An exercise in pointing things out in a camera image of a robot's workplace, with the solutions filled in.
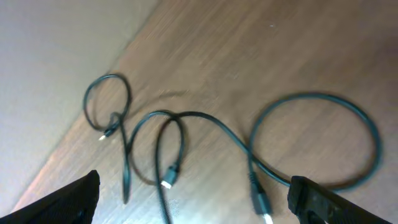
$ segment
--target black cable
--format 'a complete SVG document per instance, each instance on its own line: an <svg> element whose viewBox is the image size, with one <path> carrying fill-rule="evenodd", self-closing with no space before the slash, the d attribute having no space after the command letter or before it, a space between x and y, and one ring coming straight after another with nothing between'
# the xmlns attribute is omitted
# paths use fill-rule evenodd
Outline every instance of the black cable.
<svg viewBox="0 0 398 224"><path fill-rule="evenodd" d="M87 104L88 104L88 94L91 91L92 88L94 88L96 85L100 84L102 81L104 81L107 78L118 78L123 81L123 83L126 86L127 89L127 102L126 106L124 108L124 111L122 114L119 113L112 113L111 114L111 119L109 121L109 124L107 127L102 128L97 125L94 125L93 122L91 122L90 117L88 116L87 112ZM268 215L268 213L271 213L271 208L268 205L269 201L266 197L264 189L261 187L259 184L256 174L254 172L254 168L252 166L253 163L257 165L261 171L266 173L269 177L273 178L274 180L278 181L279 183L289 187L290 182L289 180L281 177L280 175L276 174L270 167L267 167L263 162L261 162L253 153L253 145L254 145L254 140L256 137L257 130L259 129L259 126L263 122L264 118L276 107L281 105L282 103L291 101L291 100L297 100L297 99L308 99L308 98L316 98L316 99L323 99L323 100L328 100L332 101L334 103L337 103L341 106L344 106L345 108L348 108L350 111L352 111L354 114L356 114L362 122L368 127L369 132L371 133L371 136L374 141L375 145L375 156L372 164L369 166L369 168L366 170L366 172L349 181L345 185L338 185L338 186L333 186L329 187L330 190L334 191L339 191L339 190L348 190L348 189L353 189L359 185L361 185L363 182L367 181L371 176L375 173L377 168L379 167L381 163L381 158L382 158L382 141L381 137L379 135L379 131L377 130L376 125L372 121L372 119L359 107L354 105L353 103L340 98L338 96L330 95L330 94L324 94L324 93L298 93L298 94L293 94L286 96L284 98L281 98L273 103L271 103L260 115L258 120L254 123L252 132L250 134L250 139L247 144L242 142L240 138L235 135L235 133L232 132L232 130L229 129L224 123L222 123L220 120L217 118L213 117L212 115L202 113L202 112L197 112L197 111L186 111L182 113L173 113L171 111L167 110L158 110L151 112L147 115L144 116L142 120L138 122L136 127L134 128L131 137L129 140L126 138L126 132L123 126L123 121L126 117L126 114L129 109L129 105L131 103L131 88L127 82L127 80L118 74L110 74L110 75L105 75L94 81L87 89L85 93L85 97L83 99L83 110L85 112L86 119L88 120L89 124L91 127L93 127L97 131L104 131L104 137L108 137L111 134L113 134L118 128L121 129L122 137L123 137L123 144L124 144L124 172L123 172L123 198L124 198L124 203L127 203L128 198L129 198L129 189L130 189L130 184L131 184L131 174L130 174L130 168L129 168L129 162L128 162L128 156L131 153L132 150L132 145L134 143L134 139L137 136L138 131L142 127L142 125L148 121L151 117L157 116L157 115L162 115L162 116L168 116L168 120L162 125L157 140L156 140L156 147L155 147L155 156L154 156L154 162L155 162L155 184L157 187L158 195L159 195L159 201L160 201L160 206L162 209L162 214L164 217L164 220L166 223L171 223L171 218L170 214L168 212L167 208L167 203L165 201L165 196L164 192L162 189L162 184L168 188L170 188L175 181L177 180L178 177L178 172L180 170L180 165L182 163L183 159L183 150L185 149L185 137L184 137L184 127L181 118L184 117L200 117L207 119L209 121L212 121L215 123L217 126L219 126L246 154L248 157L248 167L249 167L249 179L251 181L251 186L252 186L252 201L254 204L254 208L257 214L260 215ZM163 177L163 181L160 181L160 139L162 137L162 134L164 133L165 128L172 122L176 122L177 126L180 131L180 149L178 153L178 157L174 164L172 164L169 167L169 170Z"/></svg>

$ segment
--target wooden table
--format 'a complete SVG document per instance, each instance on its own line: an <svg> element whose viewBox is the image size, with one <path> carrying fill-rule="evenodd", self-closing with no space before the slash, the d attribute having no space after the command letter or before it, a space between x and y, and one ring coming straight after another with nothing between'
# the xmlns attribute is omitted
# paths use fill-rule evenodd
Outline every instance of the wooden table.
<svg viewBox="0 0 398 224"><path fill-rule="evenodd" d="M345 96L374 118L385 152L369 182L341 195L398 222L397 21L391 0L164 0L113 68L133 89L126 127L131 130L155 109L198 110L246 139L263 107L281 96L298 91ZM125 99L122 85L110 81L90 105L105 123ZM134 161L148 179L153 179L161 120L150 121L134 145ZM174 222L262 223L252 210L246 156L214 124L184 121L188 154L177 184L167 192ZM101 135L82 113L15 210L96 169L101 189L94 223L162 223L155 188L136 175L132 199L123 205L121 137L117 132L98 141ZM177 153L177 139L172 125L163 139L163 169ZM255 150L288 176L335 182L361 172L373 145L351 112L322 100L298 100L266 119ZM288 188L261 179L274 223L298 223L287 208Z"/></svg>

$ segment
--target cable connector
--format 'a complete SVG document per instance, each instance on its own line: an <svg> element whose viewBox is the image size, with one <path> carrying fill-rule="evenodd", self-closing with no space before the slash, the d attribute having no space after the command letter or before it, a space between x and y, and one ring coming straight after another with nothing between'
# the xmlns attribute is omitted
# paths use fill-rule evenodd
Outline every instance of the cable connector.
<svg viewBox="0 0 398 224"><path fill-rule="evenodd" d="M98 139L99 141L102 141L106 138L108 138L109 136L111 136L116 130L118 129L118 127L111 127L107 130L104 131L104 134Z"/></svg>
<svg viewBox="0 0 398 224"><path fill-rule="evenodd" d="M166 174L163 176L162 183L160 184L162 184L163 187L167 189L172 188L173 184L175 184L175 182L177 181L178 172L179 170L177 165L174 164L170 166Z"/></svg>
<svg viewBox="0 0 398 224"><path fill-rule="evenodd" d="M255 174L250 174L251 200L254 211L264 218L266 224L272 224L271 206L266 191L262 188Z"/></svg>

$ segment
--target cable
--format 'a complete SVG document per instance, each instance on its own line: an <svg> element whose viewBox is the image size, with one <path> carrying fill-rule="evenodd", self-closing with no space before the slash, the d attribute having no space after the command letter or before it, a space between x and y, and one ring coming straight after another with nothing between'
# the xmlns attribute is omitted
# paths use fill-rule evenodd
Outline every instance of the cable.
<svg viewBox="0 0 398 224"><path fill-rule="evenodd" d="M107 78L118 78L123 81L126 90L127 90L127 102L124 107L123 112L120 113L112 113L110 117L109 124L106 127L100 127L98 125L95 125L91 120L90 117L88 116L87 112L87 104L88 104L88 95L90 91L97 85L99 85L102 81L106 80ZM167 110L157 110L153 111L143 117L142 120L138 122L136 127L133 129L132 134L130 139L127 140L126 137L126 131L124 129L123 122L126 118L129 105L131 104L131 87L128 84L128 81L120 74L110 74L110 75L104 75L102 77L99 77L99 79L95 80L87 89L84 99L83 99L83 110L86 116L86 119L90 126L94 128L97 131L104 132L103 137L100 139L104 139L112 135L118 128L121 130L122 134L122 139L123 139L123 146L124 146L124 170L123 170L123 199L124 203L127 203L129 199L129 192L130 192L130 184L131 184L131 171L130 171L130 166L129 166L129 161L128 161L128 156L131 153L132 146L134 143L134 140L137 136L137 133L139 132L140 128L144 125L146 121L148 121L150 118L154 116L167 116L168 120L162 125L162 127L159 130L158 137L156 139L156 146L155 146L155 155L154 155L154 162L155 162L155 185L157 188L158 196L159 196L159 202L160 202L160 207L162 209L162 215L165 220L165 223L171 223L171 217L169 214L169 210L167 208L167 203L165 200L165 194L162 188L162 185L166 188L171 188L173 184L177 181L178 178L178 173L180 172L180 165L183 160L183 151L185 149L185 136L184 136L184 125L182 123L181 118L184 117L199 117L199 118L204 118L207 119L214 124L216 124L218 127L220 127L235 143L237 146L239 146L247 155L248 157L248 168L249 168L249 180L251 183L251 197L252 197L252 202L254 206L254 210L258 215L262 215L266 221L266 223L270 224L272 223L272 219L270 214L272 213L271 211L271 206L269 205L269 199L267 198L267 195L265 193L265 190L262 188L261 184L259 183L257 179L257 175L254 171L253 168L253 163L258 166L258 168L263 171L265 174L267 174L269 177L272 179L278 181L279 183L290 187L290 181L283 178L276 172L274 172L270 167L267 167L263 162L261 162L253 153L253 146L254 146L254 141L256 138L257 130L259 129L261 123L263 122L264 118L269 115L271 111L273 111L275 108L277 108L279 105L282 103L292 101L292 100L297 100L297 99L323 99L323 100L328 100L332 101L338 105L344 106L345 108L349 109L352 111L354 114L356 114L361 121L368 127L369 132L373 138L374 141L374 146L375 146L375 153L374 153L374 160L368 167L368 169L365 171L363 175L358 176L355 179L350 180L347 182L345 185L335 185L329 187L330 190L334 191L340 191L340 190L348 190L348 189L353 189L361 184L363 184L365 181L367 181L369 178L371 178L377 168L380 166L381 159L382 159L382 141L381 137L379 135L379 131L377 130L377 127L375 123L372 121L372 119L359 107L354 105L353 103L340 98L338 96L330 95L330 94L325 94L325 93L297 93L293 95L289 95L286 97L283 97L273 103L271 103L261 114L260 117L257 119L257 121L254 123L254 126L252 128L249 142L245 144L240 140L240 138L235 135L235 133L232 132L232 130L229 129L224 123L222 123L220 120L217 118L213 117L212 115L202 113L202 112L197 112L197 111L186 111L186 112L181 112L181 113L173 113L171 111ZM180 149L178 152L178 156L176 161L169 167L168 171L166 174L163 176L161 180L160 176L160 140L162 138L162 135L164 133L164 130L166 127L171 123L171 122L176 122L178 129L180 131Z"/></svg>

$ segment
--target white wall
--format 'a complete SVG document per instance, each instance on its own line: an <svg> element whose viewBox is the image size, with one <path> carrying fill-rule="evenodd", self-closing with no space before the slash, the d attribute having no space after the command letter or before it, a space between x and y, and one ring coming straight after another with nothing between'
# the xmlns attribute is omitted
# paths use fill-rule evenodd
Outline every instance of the white wall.
<svg viewBox="0 0 398 224"><path fill-rule="evenodd" d="M157 0L0 1L0 217Z"/></svg>

